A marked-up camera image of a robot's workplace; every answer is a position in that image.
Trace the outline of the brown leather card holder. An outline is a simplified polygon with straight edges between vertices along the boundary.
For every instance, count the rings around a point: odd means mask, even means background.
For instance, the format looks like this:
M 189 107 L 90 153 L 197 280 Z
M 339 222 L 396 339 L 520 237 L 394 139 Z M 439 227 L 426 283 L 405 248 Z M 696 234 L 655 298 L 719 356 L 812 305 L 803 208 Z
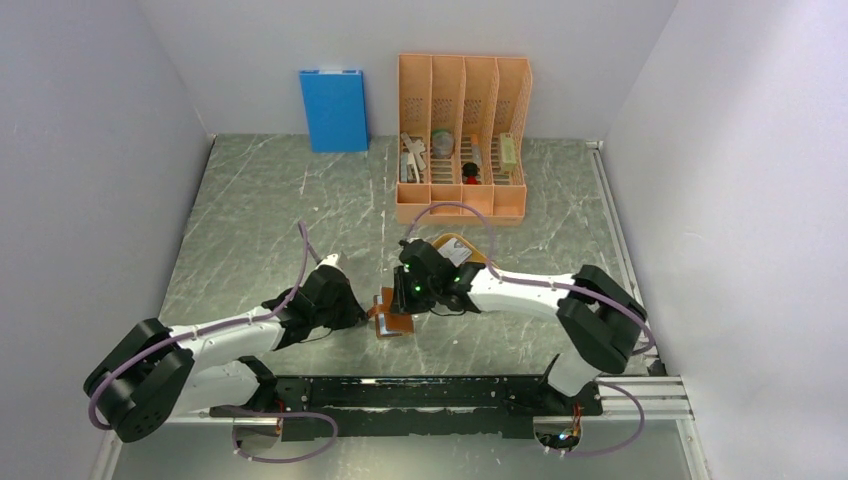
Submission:
M 374 320 L 375 334 L 378 339 L 390 339 L 413 335 L 414 322 L 409 314 L 396 314 L 390 311 L 394 290 L 382 287 L 373 297 L 373 305 L 366 311 L 367 317 Z

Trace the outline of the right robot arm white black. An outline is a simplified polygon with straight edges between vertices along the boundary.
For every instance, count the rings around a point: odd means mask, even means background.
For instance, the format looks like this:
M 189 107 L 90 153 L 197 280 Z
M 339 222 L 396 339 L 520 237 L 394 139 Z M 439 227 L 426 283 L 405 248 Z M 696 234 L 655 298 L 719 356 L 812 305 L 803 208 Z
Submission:
M 623 373 L 637 350 L 647 313 L 597 266 L 584 265 L 572 274 L 527 274 L 486 262 L 455 263 L 423 239 L 400 245 L 390 305 L 394 314 L 508 312 L 561 325 L 570 345 L 551 361 L 539 389 L 550 413 L 565 413 L 599 375 Z

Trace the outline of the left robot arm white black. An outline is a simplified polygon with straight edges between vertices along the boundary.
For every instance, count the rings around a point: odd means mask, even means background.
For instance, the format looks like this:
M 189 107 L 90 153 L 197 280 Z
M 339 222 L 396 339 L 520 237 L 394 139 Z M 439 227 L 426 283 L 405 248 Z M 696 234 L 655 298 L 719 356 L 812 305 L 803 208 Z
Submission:
M 173 327 L 143 320 L 84 381 L 90 419 L 130 443 L 174 415 L 225 406 L 254 416 L 282 411 L 277 377 L 259 355 L 365 319 L 349 279 L 322 264 L 302 285 L 234 317 Z

